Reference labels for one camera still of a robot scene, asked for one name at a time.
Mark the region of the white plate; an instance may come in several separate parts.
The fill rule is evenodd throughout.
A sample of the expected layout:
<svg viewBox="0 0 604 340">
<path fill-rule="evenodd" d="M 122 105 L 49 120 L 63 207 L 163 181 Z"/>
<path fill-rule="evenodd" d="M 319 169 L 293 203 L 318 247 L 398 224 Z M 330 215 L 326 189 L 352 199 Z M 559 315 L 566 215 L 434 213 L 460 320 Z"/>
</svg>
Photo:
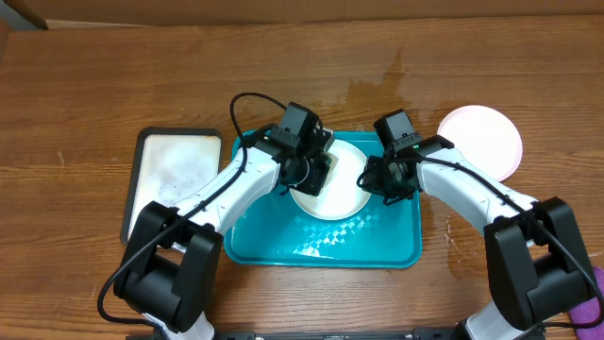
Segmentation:
<svg viewBox="0 0 604 340">
<path fill-rule="evenodd" d="M 514 123 L 498 110 L 468 105 L 450 112 L 437 133 L 452 142 L 476 168 L 503 181 L 519 167 L 523 143 Z"/>
<path fill-rule="evenodd" d="M 319 196 L 292 191 L 294 202 L 307 214 L 327 221 L 345 219 L 359 212 L 371 194 L 357 185 L 367 157 L 354 145 L 335 140 L 327 155 L 331 165 Z"/>
</svg>

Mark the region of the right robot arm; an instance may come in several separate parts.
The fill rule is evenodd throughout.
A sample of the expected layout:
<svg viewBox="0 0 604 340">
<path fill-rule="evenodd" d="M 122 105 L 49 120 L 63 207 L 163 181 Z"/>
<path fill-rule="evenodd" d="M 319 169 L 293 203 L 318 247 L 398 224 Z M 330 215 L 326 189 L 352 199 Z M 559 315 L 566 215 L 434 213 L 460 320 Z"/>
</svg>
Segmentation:
<svg viewBox="0 0 604 340">
<path fill-rule="evenodd" d="M 491 302 L 461 321 L 455 339 L 540 339 L 553 316 L 603 300 L 576 217 L 554 196 L 539 201 L 490 178 L 446 138 L 407 136 L 372 156 L 358 186 L 385 205 L 435 196 L 482 235 Z"/>
</svg>

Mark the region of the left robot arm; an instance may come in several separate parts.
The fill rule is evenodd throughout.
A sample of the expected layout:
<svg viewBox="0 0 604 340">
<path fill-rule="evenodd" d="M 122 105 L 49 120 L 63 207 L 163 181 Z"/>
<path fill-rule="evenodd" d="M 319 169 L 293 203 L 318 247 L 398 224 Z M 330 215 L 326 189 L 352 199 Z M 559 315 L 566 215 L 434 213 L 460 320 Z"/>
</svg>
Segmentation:
<svg viewBox="0 0 604 340">
<path fill-rule="evenodd" d="M 204 312 L 226 232 L 278 185 L 318 195 L 333 142 L 333 132 L 319 127 L 261 128 L 241 138 L 228 167 L 193 197 L 174 207 L 148 203 L 109 279 L 115 296 L 142 314 L 155 339 L 213 338 Z"/>
</svg>

